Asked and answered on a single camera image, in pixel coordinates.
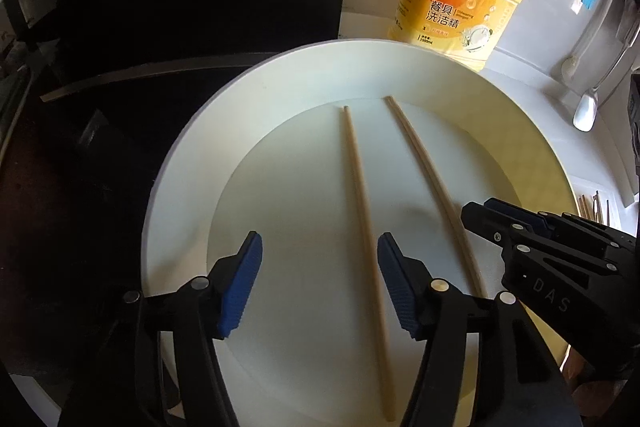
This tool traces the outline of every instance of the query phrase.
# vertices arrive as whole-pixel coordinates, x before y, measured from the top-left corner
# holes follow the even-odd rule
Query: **silver screw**
[[[196,277],[191,281],[191,287],[194,290],[204,290],[207,286],[209,286],[209,279],[203,276]]]
[[[436,292],[446,292],[449,289],[449,283],[443,279],[434,279],[431,281],[431,287]]]
[[[505,304],[515,304],[516,303],[516,296],[513,293],[510,293],[510,292],[502,292],[500,294],[500,300],[502,302],[504,302]]]
[[[140,299],[140,292],[137,290],[129,290],[122,296],[122,300],[127,304],[133,304]]]

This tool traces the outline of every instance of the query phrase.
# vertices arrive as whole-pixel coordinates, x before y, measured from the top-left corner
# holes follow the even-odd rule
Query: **white countertop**
[[[343,38],[385,38],[390,19],[343,12]],[[572,125],[578,97],[532,66],[494,51],[480,72],[527,114],[548,140],[564,167],[576,195],[609,199],[611,226],[636,235],[638,202],[609,129],[601,118],[593,130],[578,131]]]

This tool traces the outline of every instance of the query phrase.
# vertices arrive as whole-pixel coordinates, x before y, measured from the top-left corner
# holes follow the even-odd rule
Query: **hanging utensil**
[[[598,110],[598,88],[620,63],[626,51],[634,45],[639,32],[640,11],[636,7],[634,0],[626,0],[625,10],[622,13],[618,31],[616,32],[616,38],[622,42],[622,49],[620,50],[618,59],[613,63],[612,67],[609,68],[609,71],[607,71],[595,86],[587,89],[582,95],[574,114],[574,127],[576,129],[587,132],[593,127],[593,122],[596,120],[596,112]]]

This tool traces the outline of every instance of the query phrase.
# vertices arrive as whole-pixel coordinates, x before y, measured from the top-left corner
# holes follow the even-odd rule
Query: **metal spoon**
[[[620,19],[620,26],[623,26],[624,21],[625,13],[623,13],[622,19]],[[578,102],[578,107],[575,109],[574,114],[574,127],[576,129],[587,132],[593,127],[593,122],[596,120],[596,112],[598,110],[598,88],[607,79],[611,71],[620,63],[622,57],[625,56],[625,52],[634,45],[636,38],[638,38],[638,33],[640,33],[640,11],[636,9],[636,18],[622,39],[623,45],[620,55],[618,55],[618,60],[613,63],[613,66],[609,68],[609,71],[607,71],[595,86],[590,87],[590,89],[584,92],[580,102]]]

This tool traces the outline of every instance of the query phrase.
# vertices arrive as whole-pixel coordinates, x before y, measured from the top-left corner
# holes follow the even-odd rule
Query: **bottle label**
[[[509,0],[400,0],[391,34],[481,70],[515,6]]]

